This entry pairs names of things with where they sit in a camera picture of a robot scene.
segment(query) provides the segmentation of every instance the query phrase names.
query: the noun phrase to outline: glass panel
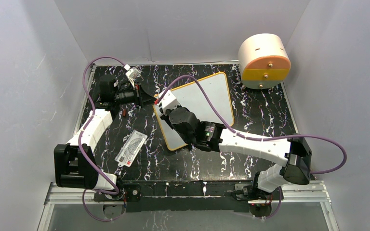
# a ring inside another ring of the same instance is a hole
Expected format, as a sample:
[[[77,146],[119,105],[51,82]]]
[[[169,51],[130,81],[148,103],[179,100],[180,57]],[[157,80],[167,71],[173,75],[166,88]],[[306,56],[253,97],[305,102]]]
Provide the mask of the glass panel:
[[[87,205],[90,211],[105,218],[121,213],[121,206]],[[49,225],[50,231],[71,230],[267,230],[267,231],[327,231],[320,203],[283,203],[277,215],[265,222],[252,219],[250,214],[233,211],[151,211],[127,213],[113,222],[99,222],[91,218],[82,205],[55,205]]]

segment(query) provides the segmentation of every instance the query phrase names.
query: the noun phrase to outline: beige cylinder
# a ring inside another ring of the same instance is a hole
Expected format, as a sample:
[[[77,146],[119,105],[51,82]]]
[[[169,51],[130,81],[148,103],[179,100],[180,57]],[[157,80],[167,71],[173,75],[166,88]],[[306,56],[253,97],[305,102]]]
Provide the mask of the beige cylinder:
[[[242,84],[252,89],[271,88],[282,82],[291,63],[279,36],[258,34],[240,46],[239,70]]]

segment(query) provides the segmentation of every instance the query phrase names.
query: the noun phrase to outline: metal frame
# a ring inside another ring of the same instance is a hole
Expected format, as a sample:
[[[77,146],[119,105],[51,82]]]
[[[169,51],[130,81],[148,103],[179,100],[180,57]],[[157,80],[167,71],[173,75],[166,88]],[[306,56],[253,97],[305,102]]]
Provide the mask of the metal frame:
[[[213,63],[193,63],[193,64],[237,64],[237,61],[223,61],[223,62],[213,62]],[[182,65],[182,64],[153,64],[153,65]],[[93,65],[90,69],[90,75],[88,78],[87,87],[90,88],[96,67],[98,66],[107,66],[107,65]],[[293,121],[294,128],[296,132],[298,132],[297,125],[294,119],[294,116],[291,111],[291,106],[289,99],[287,97],[286,88],[284,86],[284,82],[281,82],[281,87],[284,92],[284,97],[287,102],[287,106],[290,111],[291,119]],[[76,121],[76,126],[74,129],[75,134],[80,127],[81,118],[83,117],[85,104],[87,101],[87,95],[84,95],[81,111],[78,115],[78,119]],[[331,199],[328,194],[327,188],[324,184],[323,180],[312,180],[308,185],[284,185],[283,189],[283,203],[300,203],[300,202],[320,202],[321,208],[324,213],[324,218],[326,220],[328,229],[330,231],[338,231],[338,225],[335,220],[334,213],[331,207]],[[82,193],[83,189],[73,189],[73,188],[60,188],[55,183],[51,183],[48,196],[46,197],[45,206],[43,209],[42,217],[40,219],[40,223],[38,226],[38,231],[46,231],[49,228],[50,220],[52,218],[52,213],[54,206],[56,204],[82,204]],[[85,203],[86,204],[102,204],[102,205],[122,205],[123,202],[95,202],[94,200],[94,192],[87,191],[85,195]],[[249,203],[264,203],[264,200],[253,200],[249,201]]]

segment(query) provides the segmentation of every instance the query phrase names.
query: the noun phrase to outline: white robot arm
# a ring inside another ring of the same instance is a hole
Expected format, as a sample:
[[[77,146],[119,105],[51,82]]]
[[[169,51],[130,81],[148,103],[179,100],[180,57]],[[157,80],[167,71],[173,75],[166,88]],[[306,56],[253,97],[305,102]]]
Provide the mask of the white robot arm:
[[[96,109],[94,118],[83,132],[81,144],[87,156],[94,162],[93,151],[102,134],[112,122],[110,111]],[[90,166],[81,154],[78,139],[83,127],[84,125],[66,144],[58,144],[54,149],[56,184],[59,187],[112,190],[113,186]],[[116,184],[116,175],[110,173],[105,173],[105,175]]]
[[[171,91],[158,103],[161,119],[178,132],[187,144],[203,151],[236,152],[275,163],[266,171],[258,172],[253,181],[251,197],[257,193],[269,194],[287,184],[308,184],[310,181],[311,150],[304,138],[266,141],[265,136],[248,134],[262,141],[251,141],[226,129],[223,124],[199,121],[195,114],[182,107]]]

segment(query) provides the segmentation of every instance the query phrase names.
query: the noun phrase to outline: white whiteboard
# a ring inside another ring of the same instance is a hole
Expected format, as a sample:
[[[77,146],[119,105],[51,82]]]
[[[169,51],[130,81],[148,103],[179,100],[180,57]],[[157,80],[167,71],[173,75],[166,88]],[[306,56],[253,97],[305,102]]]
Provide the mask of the white whiteboard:
[[[210,101],[219,114],[228,124],[233,125],[234,118],[232,101],[229,94],[226,74],[219,72],[200,79],[199,83],[205,90]],[[171,92],[175,95],[181,106],[186,107],[190,112],[195,113],[199,120],[222,123],[209,106],[195,82],[174,88],[171,90]],[[184,143],[178,133],[171,129],[165,121],[159,118],[161,112],[158,110],[158,107],[156,105],[153,105],[153,107],[155,114],[158,116],[159,127],[162,130],[162,134],[168,149],[170,151],[175,151],[186,146],[186,143]]]

